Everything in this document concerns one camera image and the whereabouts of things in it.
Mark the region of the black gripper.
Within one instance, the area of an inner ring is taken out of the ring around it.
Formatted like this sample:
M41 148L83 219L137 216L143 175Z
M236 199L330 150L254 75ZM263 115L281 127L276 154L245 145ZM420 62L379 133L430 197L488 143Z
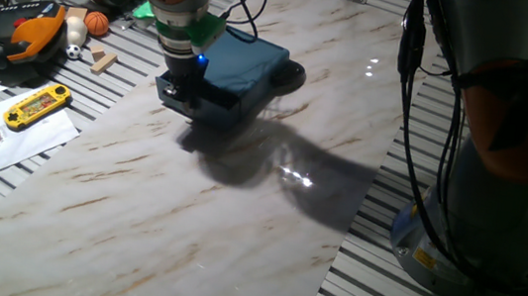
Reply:
M200 109L200 98L195 87L203 80L208 59L204 54L164 56L167 71L158 78L158 92L163 101L183 101L183 110L197 112Z

